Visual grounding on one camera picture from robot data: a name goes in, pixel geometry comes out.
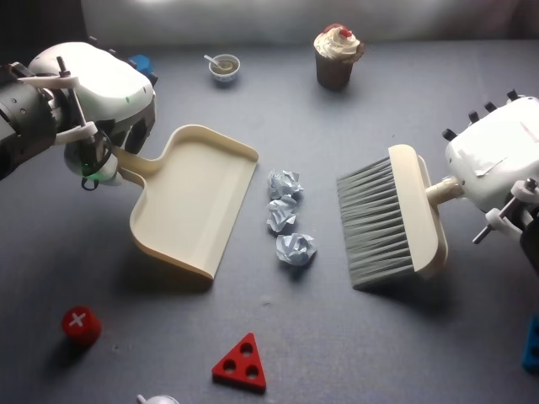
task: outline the blue brick toy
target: blue brick toy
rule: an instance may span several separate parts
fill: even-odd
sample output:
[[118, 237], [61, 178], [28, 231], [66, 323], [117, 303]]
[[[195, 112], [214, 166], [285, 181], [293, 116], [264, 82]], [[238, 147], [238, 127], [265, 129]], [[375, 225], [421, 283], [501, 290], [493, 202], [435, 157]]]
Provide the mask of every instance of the blue brick toy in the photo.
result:
[[539, 316], [531, 319], [522, 367], [530, 373], [539, 373]]
[[129, 60], [136, 63], [137, 71], [142, 73], [144, 76], [149, 77], [153, 73], [152, 63], [150, 62], [150, 59], [147, 58], [147, 56], [135, 55], [131, 56]]

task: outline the gray tablecloth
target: gray tablecloth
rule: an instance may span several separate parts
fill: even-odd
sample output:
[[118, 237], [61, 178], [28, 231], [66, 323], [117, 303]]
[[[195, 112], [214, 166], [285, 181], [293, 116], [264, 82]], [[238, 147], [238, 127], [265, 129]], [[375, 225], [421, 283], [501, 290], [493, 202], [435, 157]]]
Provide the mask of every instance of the gray tablecloth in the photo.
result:
[[[370, 45], [342, 93], [320, 88], [310, 48], [129, 50], [152, 58], [157, 157], [174, 129], [202, 124], [260, 153], [213, 284], [147, 257], [131, 240], [141, 190], [81, 190], [53, 147], [0, 183], [0, 392], [5, 402], [120, 404], [168, 393], [180, 404], [537, 403], [521, 367], [539, 280], [520, 248], [466, 200], [440, 209], [450, 245], [431, 282], [383, 293], [350, 287], [335, 179], [407, 143], [433, 179], [447, 175], [446, 127], [501, 105], [512, 88], [539, 95], [539, 43]], [[204, 53], [230, 52], [241, 77], [217, 88]], [[266, 228], [266, 175], [301, 174], [296, 230], [319, 246], [290, 271]], [[75, 305], [104, 326], [77, 354], [60, 321]], [[256, 335], [265, 396], [213, 385], [211, 368]]]

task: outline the white x mark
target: white x mark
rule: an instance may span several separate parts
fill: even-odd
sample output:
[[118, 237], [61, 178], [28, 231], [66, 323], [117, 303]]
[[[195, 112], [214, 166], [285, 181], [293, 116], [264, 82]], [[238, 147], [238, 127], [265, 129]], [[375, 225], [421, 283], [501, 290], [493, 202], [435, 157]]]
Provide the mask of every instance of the white x mark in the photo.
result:
[[73, 313], [72, 315], [73, 321], [69, 323], [69, 327], [74, 326], [75, 324], [78, 324], [79, 327], [82, 327], [83, 322], [81, 320], [86, 316], [86, 313], [83, 313], [80, 316], [77, 316], [75, 313]]

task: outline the robotic hand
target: robotic hand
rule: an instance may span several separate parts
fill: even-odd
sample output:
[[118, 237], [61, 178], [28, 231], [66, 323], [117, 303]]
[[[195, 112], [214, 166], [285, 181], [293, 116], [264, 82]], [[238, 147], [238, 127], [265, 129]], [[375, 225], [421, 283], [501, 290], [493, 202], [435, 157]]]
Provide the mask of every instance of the robotic hand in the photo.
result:
[[479, 244], [491, 231], [520, 241], [539, 270], [539, 99], [508, 94], [503, 107], [487, 103], [489, 114], [471, 123], [459, 136], [445, 130], [450, 142], [446, 160], [451, 181], [461, 194], [486, 212], [488, 225], [473, 239]]
[[114, 146], [141, 150], [155, 122], [157, 77], [111, 53], [70, 42], [43, 51], [29, 68], [0, 67], [0, 180], [65, 145], [66, 165], [94, 190], [116, 176]]

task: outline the whipped cream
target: whipped cream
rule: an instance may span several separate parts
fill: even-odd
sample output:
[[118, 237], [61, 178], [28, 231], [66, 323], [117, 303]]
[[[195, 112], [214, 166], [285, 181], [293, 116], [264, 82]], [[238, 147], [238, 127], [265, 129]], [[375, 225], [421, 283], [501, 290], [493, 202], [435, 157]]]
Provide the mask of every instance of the whipped cream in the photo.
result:
[[[347, 31], [349, 36], [341, 34], [341, 30]], [[360, 42], [347, 29], [335, 27], [328, 32], [322, 32], [314, 40], [314, 47], [320, 55], [333, 60], [349, 59], [357, 52]]]

